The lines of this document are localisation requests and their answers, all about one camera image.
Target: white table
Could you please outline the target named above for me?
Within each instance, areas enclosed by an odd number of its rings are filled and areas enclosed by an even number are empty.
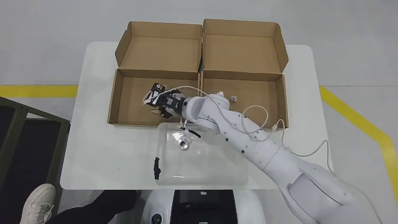
[[[93,42],[87,46],[72,117],[61,186],[70,190],[103,189],[277,189],[273,181],[247,161],[248,182],[236,187],[216,185],[159,186],[154,180],[157,129],[116,127],[106,122],[117,69],[117,42]],[[288,45],[284,70],[289,128],[285,143],[307,154],[327,139],[312,50]],[[275,132],[272,138],[280,139]],[[308,161],[326,167],[326,147]]]

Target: open cardboard box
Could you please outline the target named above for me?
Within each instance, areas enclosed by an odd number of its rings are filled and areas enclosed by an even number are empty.
[[[280,26],[275,22],[205,19],[203,23],[203,71],[201,89],[224,92],[231,111],[242,113],[260,105],[269,113],[266,127],[283,119],[287,128],[285,79],[287,56]],[[262,125],[266,114],[251,108],[245,115]]]
[[[116,49],[116,70],[108,123],[157,126],[178,122],[151,113],[142,98],[157,82],[167,88],[200,86],[201,25],[130,22]],[[181,89],[187,96],[196,90]]]

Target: plastic container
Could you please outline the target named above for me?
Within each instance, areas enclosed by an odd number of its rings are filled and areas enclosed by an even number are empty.
[[[244,157],[234,151],[221,135],[177,123],[159,125],[159,185],[244,185],[248,182]]]

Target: yellow floor line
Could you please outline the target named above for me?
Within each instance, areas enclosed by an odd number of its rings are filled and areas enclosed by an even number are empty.
[[[0,85],[0,96],[7,98],[74,98],[77,88],[77,85]],[[325,103],[379,144],[398,203],[398,157],[391,138],[323,86],[320,86],[320,93]]]
[[[379,144],[381,154],[387,168],[387,173],[390,178],[392,191],[394,192],[395,200],[398,203],[398,157],[394,144],[392,143],[392,139],[326,88],[320,86],[319,89],[321,98],[326,104],[331,106],[339,114],[348,119]]]
[[[77,85],[0,85],[6,98],[74,98]]]

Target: white cable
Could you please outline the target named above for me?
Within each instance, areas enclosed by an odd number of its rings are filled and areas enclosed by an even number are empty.
[[[145,97],[143,97],[142,102],[145,103],[146,100],[154,99],[154,98],[156,98],[156,97],[159,97],[160,95],[163,95],[163,94],[165,94],[165,93],[168,93],[168,92],[170,92],[170,91],[173,91],[173,90],[176,90],[176,89],[179,89],[179,88],[192,88],[192,89],[198,90],[199,92],[205,94],[206,96],[208,95],[208,94],[205,93],[204,91],[200,90],[199,88],[195,88],[194,86],[178,86],[178,87],[176,87],[176,88],[172,88],[172,89],[166,90],[166,91],[164,91],[164,92],[162,92],[162,93],[159,93],[158,95],[155,95],[155,96],[152,96],[152,97],[146,99],[147,96],[148,96],[148,94],[151,93],[151,91],[149,91],[149,92],[145,95]]]
[[[294,155],[296,155],[296,156],[298,156],[298,157],[309,157],[309,156],[312,156],[312,155],[314,155],[317,151],[319,151],[319,149],[323,146],[324,143],[326,143],[326,145],[327,145],[327,146],[326,146],[326,152],[327,152],[327,154],[326,154],[326,164],[327,164],[327,166],[328,166],[329,171],[330,171],[338,180],[340,180],[340,181],[342,181],[342,182],[348,184],[348,185],[351,186],[352,188],[358,190],[358,192],[360,192],[360,193],[366,198],[366,200],[369,202],[369,204],[371,205],[371,207],[372,207],[372,209],[373,209],[373,212],[376,214],[377,220],[379,221],[380,224],[382,224],[382,221],[381,221],[381,219],[380,219],[379,213],[377,212],[377,210],[376,210],[375,206],[373,205],[371,199],[365,194],[365,192],[363,192],[362,190],[360,190],[358,187],[356,187],[356,186],[354,186],[354,185],[352,185],[352,184],[349,184],[349,183],[347,183],[346,181],[344,181],[343,179],[339,178],[339,177],[337,176],[337,174],[334,173],[333,170],[330,168],[330,165],[329,165],[329,156],[330,156],[330,145],[329,145],[329,141],[327,141],[327,140],[325,139],[324,141],[322,141],[322,143],[321,143],[313,152],[311,152],[311,153],[309,153],[309,154],[307,154],[307,155],[300,155],[300,154],[297,154],[297,153],[293,152],[293,151],[291,150],[291,148],[285,146],[285,144],[284,144],[285,123],[284,123],[284,120],[283,120],[283,119],[278,120],[278,122],[279,122],[279,121],[281,121],[281,122],[282,122],[282,125],[283,125],[282,138],[281,138],[281,140],[280,140],[282,146],[283,146],[285,149],[289,150],[292,154],[294,154]]]
[[[213,97],[208,96],[207,93],[205,93],[204,91],[202,91],[202,90],[200,90],[200,89],[198,89],[198,88],[195,88],[195,87],[193,87],[193,86],[178,86],[178,87],[176,87],[176,88],[172,88],[172,89],[169,89],[169,90],[164,91],[164,92],[162,92],[162,93],[159,93],[158,95],[153,96],[152,98],[150,98],[150,100],[153,99],[153,98],[159,97],[160,95],[163,95],[164,93],[168,93],[168,92],[170,92],[170,91],[173,91],[173,90],[176,90],[176,89],[179,89],[179,88],[192,88],[192,89],[198,90],[199,92],[201,92],[201,93],[203,93],[204,95],[206,95],[206,96],[217,106],[218,111],[220,111],[220,114],[222,115],[222,117],[223,117],[231,126],[233,125],[233,124],[232,124],[231,122],[229,122],[229,120],[224,116],[224,114],[223,114],[223,112],[221,111],[220,107],[219,107],[219,106],[217,105],[217,103],[212,99]],[[149,94],[150,94],[150,91],[149,91],[149,92],[145,95],[145,97],[142,99],[142,102],[144,102],[144,101],[146,100],[145,98],[146,98]],[[265,120],[264,124],[262,124],[262,126],[261,126],[259,129],[255,130],[255,131],[253,131],[253,132],[248,132],[248,131],[246,130],[246,127],[244,126],[244,123],[243,123],[243,118],[244,118],[243,116],[244,116],[244,113],[245,113],[248,109],[250,109],[250,108],[252,108],[252,107],[260,107],[260,108],[262,108],[262,109],[265,110],[265,112],[267,113],[267,117],[266,117],[266,120]],[[240,131],[241,133],[246,133],[247,135],[249,135],[249,134],[251,134],[251,133],[255,133],[256,131],[261,130],[261,129],[266,125],[266,123],[267,123],[267,121],[268,121],[268,111],[267,111],[267,110],[265,109],[265,107],[263,107],[263,106],[259,106],[259,105],[252,105],[252,106],[249,106],[248,108],[246,108],[246,109],[243,111],[243,113],[242,113],[242,115],[241,115],[241,121],[242,121],[242,127],[243,127],[244,131],[241,131],[241,130],[239,130],[239,129],[237,129],[237,128],[236,128],[236,130]],[[312,155],[314,155],[317,151],[319,151],[319,149],[323,146],[324,143],[326,143],[326,145],[327,145],[327,146],[326,146],[326,151],[327,151],[327,154],[326,154],[326,164],[327,164],[327,166],[328,166],[329,171],[330,171],[338,180],[340,180],[340,181],[342,181],[342,182],[348,184],[349,186],[351,186],[351,187],[353,187],[354,189],[358,190],[358,192],[360,192],[362,195],[364,195],[365,198],[366,198],[366,200],[367,200],[367,201],[370,203],[370,205],[372,206],[372,209],[373,209],[374,213],[376,214],[377,219],[379,220],[379,223],[382,224],[382,221],[381,221],[381,219],[380,219],[380,216],[379,216],[379,214],[378,214],[378,212],[377,212],[375,206],[373,205],[373,203],[372,203],[372,201],[370,200],[370,198],[365,194],[365,192],[363,192],[362,190],[360,190],[360,189],[357,188],[356,186],[354,186],[354,185],[352,185],[352,184],[349,184],[349,183],[347,183],[346,181],[344,181],[343,179],[339,178],[339,177],[333,172],[333,170],[330,168],[330,165],[329,165],[330,146],[329,146],[329,142],[328,142],[326,139],[325,139],[324,141],[322,141],[322,143],[321,143],[313,152],[311,152],[311,153],[309,153],[309,154],[307,154],[307,155],[300,155],[300,154],[297,154],[297,153],[295,153],[293,150],[291,150],[291,148],[285,146],[285,144],[284,144],[285,121],[284,121],[283,119],[279,119],[279,120],[276,122],[276,124],[273,125],[271,133],[270,133],[265,139],[258,140],[257,142],[262,142],[262,141],[267,140],[267,139],[272,135],[272,133],[274,132],[274,130],[277,128],[279,122],[282,122],[282,137],[281,137],[281,139],[280,139],[280,143],[281,143],[282,147],[283,147],[284,149],[289,150],[292,154],[294,154],[294,155],[296,155],[296,156],[298,156],[298,157],[309,157],[309,156],[312,156]]]
[[[247,129],[246,129],[246,127],[244,126],[243,116],[244,116],[244,113],[245,113],[247,110],[249,110],[250,108],[253,108],[253,107],[258,107],[258,108],[263,109],[263,110],[266,112],[267,117],[266,117],[266,120],[264,121],[264,123],[262,124],[262,126],[259,127],[259,129],[255,130],[255,131],[248,132]],[[242,113],[242,115],[241,115],[241,121],[242,121],[242,127],[243,127],[243,129],[244,129],[244,131],[245,131],[246,134],[255,133],[256,131],[261,130],[261,129],[267,124],[267,121],[268,121],[268,111],[267,111],[267,110],[265,109],[265,107],[263,107],[263,106],[251,105],[251,106],[249,106],[248,108],[246,108],[246,109],[243,111],[243,113]]]

